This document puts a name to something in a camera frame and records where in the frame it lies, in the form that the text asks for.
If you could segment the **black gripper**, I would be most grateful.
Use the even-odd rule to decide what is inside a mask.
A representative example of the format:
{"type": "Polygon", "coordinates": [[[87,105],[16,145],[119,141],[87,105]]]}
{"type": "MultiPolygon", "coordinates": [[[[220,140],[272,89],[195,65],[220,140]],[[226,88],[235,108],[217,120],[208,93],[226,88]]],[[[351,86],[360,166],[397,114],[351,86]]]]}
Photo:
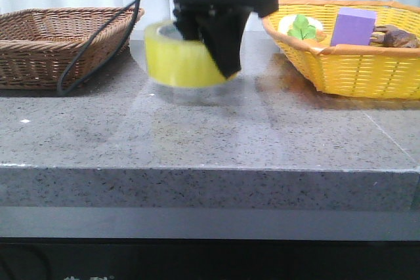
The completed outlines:
{"type": "MultiPolygon", "coordinates": [[[[175,0],[180,5],[249,8],[260,18],[278,9],[278,0],[175,0]]],[[[250,12],[234,9],[204,15],[196,10],[175,9],[174,25],[186,41],[203,41],[221,75],[231,78],[241,70],[240,47],[250,12]]]]}

